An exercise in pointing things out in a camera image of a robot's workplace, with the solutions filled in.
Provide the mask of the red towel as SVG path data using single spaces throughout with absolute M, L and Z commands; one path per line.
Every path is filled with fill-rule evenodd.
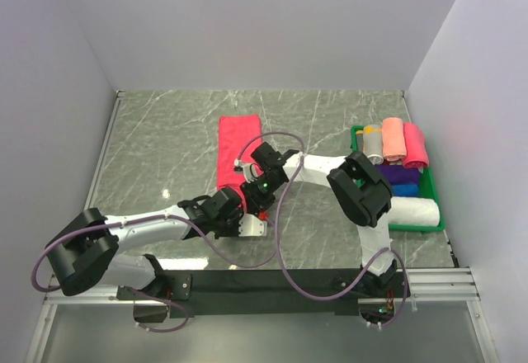
M 242 197 L 244 209 L 247 205 L 240 185 L 245 182 L 245 178 L 234 171 L 234 161 L 245 144 L 261 133 L 262 124 L 258 115 L 219 118 L 217 188 L 233 188 Z

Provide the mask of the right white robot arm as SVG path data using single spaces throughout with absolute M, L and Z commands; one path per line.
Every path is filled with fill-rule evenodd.
M 355 151 L 346 157 L 298 150 L 280 153 L 262 143 L 251 158 L 252 164 L 234 161 L 234 170 L 244 177 L 240 189 L 248 213 L 258 215 L 268 210 L 279 187 L 296 181 L 330 188 L 360 238 L 361 271 L 349 290 L 378 297 L 393 288 L 398 258 L 391 252 L 389 236 L 393 189 L 363 153 Z

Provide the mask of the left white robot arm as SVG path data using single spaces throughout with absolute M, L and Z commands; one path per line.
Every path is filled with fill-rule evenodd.
M 165 291 L 163 269 L 154 256 L 131 257 L 129 250 L 210 232 L 236 237 L 243 216 L 243 200 L 231 187 L 146 214 L 105 216 L 90 208 L 59 232 L 41 256 L 49 261 L 57 288 L 66 296 L 108 284 L 129 286 L 154 299 Z

